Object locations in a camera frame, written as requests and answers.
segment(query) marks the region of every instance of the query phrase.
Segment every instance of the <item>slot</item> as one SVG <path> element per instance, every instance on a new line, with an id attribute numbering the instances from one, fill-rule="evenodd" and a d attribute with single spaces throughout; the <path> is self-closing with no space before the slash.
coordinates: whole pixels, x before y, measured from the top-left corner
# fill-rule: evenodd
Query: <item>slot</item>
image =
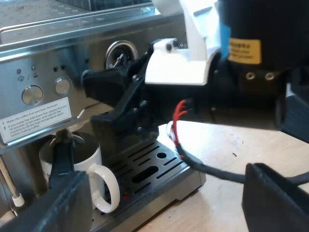
<path id="1" fill-rule="evenodd" d="M 149 160 L 151 160 L 151 158 L 148 158 L 148 159 L 144 160 L 143 162 L 139 163 L 139 166 L 143 165 L 144 163 L 148 162 Z"/>
<path id="2" fill-rule="evenodd" d="M 144 188 L 146 188 L 149 185 L 151 185 L 151 182 L 148 182 L 147 184 L 143 185 L 141 188 L 139 188 L 138 190 L 134 191 L 133 194 L 137 194 L 138 192 L 142 191 Z"/>
<path id="3" fill-rule="evenodd" d="M 163 164 L 163 166 L 168 165 L 169 163 L 172 163 L 175 159 L 177 159 L 177 157 L 172 158 L 171 160 L 167 161 L 165 164 Z"/>
<path id="4" fill-rule="evenodd" d="M 119 176 L 117 176 L 116 178 L 123 177 L 124 175 L 126 175 L 126 174 L 130 173 L 131 171 L 133 171 L 133 169 L 129 169 L 129 170 L 127 170 L 126 172 L 124 172 L 124 173 L 120 174 L 120 175 L 119 175 Z"/>
<path id="5" fill-rule="evenodd" d="M 132 153 L 131 155 L 128 155 L 128 158 L 130 158 L 130 157 L 132 157 L 132 156 L 136 155 L 137 153 L 139 153 L 139 152 L 141 152 L 141 151 L 145 150 L 146 148 L 149 148 L 149 147 L 150 147 L 151 145 L 153 145 L 153 144 L 154 144 L 154 143 L 151 143 L 151 144 L 149 144 L 149 145 L 147 145 L 147 146 L 143 147 L 142 149 L 140 149 L 140 150 L 138 150 L 138 151 L 136 151 L 136 152 Z"/>
<path id="6" fill-rule="evenodd" d="M 113 163 L 111 166 L 109 166 L 108 168 L 109 169 L 112 169 L 113 167 L 117 166 L 118 164 L 121 164 L 122 163 L 122 160 L 116 162 L 116 163 Z"/>
<path id="7" fill-rule="evenodd" d="M 157 171 L 159 171 L 159 168 L 157 166 L 150 166 L 146 168 L 144 171 L 141 171 L 134 177 L 132 177 L 132 182 L 135 184 L 138 184 L 142 182 L 143 180 L 147 179 L 151 175 L 155 174 Z"/>
<path id="8" fill-rule="evenodd" d="M 127 164 L 124 164 L 124 165 L 122 165 L 121 167 L 115 169 L 115 170 L 114 170 L 114 173 L 116 173 L 116 172 L 118 172 L 118 171 L 120 171 L 120 170 L 123 170 L 125 167 L 127 167 Z"/>
<path id="9" fill-rule="evenodd" d="M 160 146 L 156 146 L 155 148 L 151 149 L 150 151 L 146 152 L 145 154 L 142 154 L 141 156 L 138 156 L 137 158 L 135 158 L 133 161 L 137 161 L 140 158 L 143 158 L 144 156 L 148 155 L 149 153 L 153 152 L 154 150 L 158 149 Z"/>
<path id="10" fill-rule="evenodd" d="M 165 174 L 169 173 L 170 171 L 172 171 L 174 168 L 176 168 L 177 166 L 181 165 L 183 163 L 183 161 L 177 163 L 175 166 L 171 167 L 170 169 L 166 170 L 165 172 L 163 172 L 161 175 L 158 175 L 156 177 L 156 179 L 160 179 L 161 177 L 163 177 Z"/>

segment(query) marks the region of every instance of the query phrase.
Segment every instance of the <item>wooden table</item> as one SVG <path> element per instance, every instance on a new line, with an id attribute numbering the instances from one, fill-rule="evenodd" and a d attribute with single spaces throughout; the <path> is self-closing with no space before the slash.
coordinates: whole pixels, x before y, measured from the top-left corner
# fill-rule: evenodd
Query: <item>wooden table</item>
<path id="1" fill-rule="evenodd" d="M 173 147 L 165 129 L 160 127 L 158 140 Z M 183 121 L 179 122 L 178 131 L 188 152 L 222 170 L 244 174 L 249 162 L 263 162 L 284 176 L 309 170 L 309 145 L 279 131 Z M 309 192 L 309 184 L 302 188 Z M 167 207 L 139 231 L 246 232 L 242 189 L 241 184 L 207 175 L 203 187 Z"/>

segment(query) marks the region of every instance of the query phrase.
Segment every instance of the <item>stainless steel espresso machine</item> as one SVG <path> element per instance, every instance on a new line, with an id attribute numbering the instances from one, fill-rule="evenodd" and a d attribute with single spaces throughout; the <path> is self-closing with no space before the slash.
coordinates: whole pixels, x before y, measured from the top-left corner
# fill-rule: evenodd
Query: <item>stainless steel espresso machine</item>
<path id="1" fill-rule="evenodd" d="M 103 164 L 120 186 L 118 208 L 95 209 L 91 231 L 132 231 L 205 183 L 156 133 L 139 126 L 119 138 L 89 122 L 112 107 L 86 97 L 83 71 L 120 67 L 152 41 L 174 37 L 186 47 L 183 15 L 163 16 L 148 0 L 0 0 L 0 218 L 18 216 L 47 192 L 39 150 L 64 128 L 100 140 Z M 12 200 L 19 193 L 21 207 Z"/>

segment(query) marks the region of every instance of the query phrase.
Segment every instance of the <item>mug handle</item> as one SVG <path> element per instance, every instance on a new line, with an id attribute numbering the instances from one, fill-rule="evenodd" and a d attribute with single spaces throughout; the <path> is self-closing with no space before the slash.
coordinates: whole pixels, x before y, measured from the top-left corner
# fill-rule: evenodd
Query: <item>mug handle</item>
<path id="1" fill-rule="evenodd" d="M 107 167 L 98 164 L 92 164 L 87 172 L 98 174 L 105 181 L 111 194 L 111 204 L 109 204 L 97 189 L 91 194 L 92 203 L 103 213 L 114 211 L 120 202 L 120 190 L 115 175 Z"/>

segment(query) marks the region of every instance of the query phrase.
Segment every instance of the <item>drip tray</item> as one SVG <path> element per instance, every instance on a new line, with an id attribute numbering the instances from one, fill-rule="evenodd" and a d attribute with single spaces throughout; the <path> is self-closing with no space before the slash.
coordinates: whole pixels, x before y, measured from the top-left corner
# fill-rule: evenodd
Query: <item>drip tray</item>
<path id="1" fill-rule="evenodd" d="M 118 180 L 120 203 L 110 214 L 94 210 L 92 232 L 132 231 L 206 182 L 205 174 L 188 167 L 176 152 L 157 140 L 129 148 L 105 160 L 104 165 Z M 110 201 L 106 185 L 105 199 Z"/>

